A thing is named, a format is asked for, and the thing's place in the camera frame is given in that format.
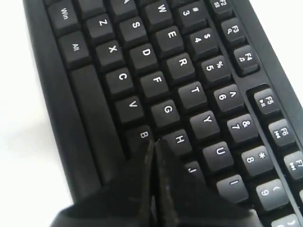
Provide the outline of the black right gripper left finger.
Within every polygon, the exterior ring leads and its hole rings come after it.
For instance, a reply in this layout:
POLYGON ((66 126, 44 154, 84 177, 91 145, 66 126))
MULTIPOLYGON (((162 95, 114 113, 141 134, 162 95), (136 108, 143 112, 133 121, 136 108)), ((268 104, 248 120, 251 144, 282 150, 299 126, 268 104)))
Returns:
POLYGON ((120 174, 93 195, 61 210, 53 227, 153 227, 155 143, 144 141, 120 174))

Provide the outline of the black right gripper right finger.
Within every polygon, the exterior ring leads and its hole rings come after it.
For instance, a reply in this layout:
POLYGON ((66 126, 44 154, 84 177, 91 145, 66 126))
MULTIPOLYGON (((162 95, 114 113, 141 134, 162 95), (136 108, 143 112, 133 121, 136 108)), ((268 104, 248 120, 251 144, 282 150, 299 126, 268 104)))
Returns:
POLYGON ((158 217, 162 227, 260 227, 256 213, 211 191, 189 173, 167 141, 155 143, 158 217))

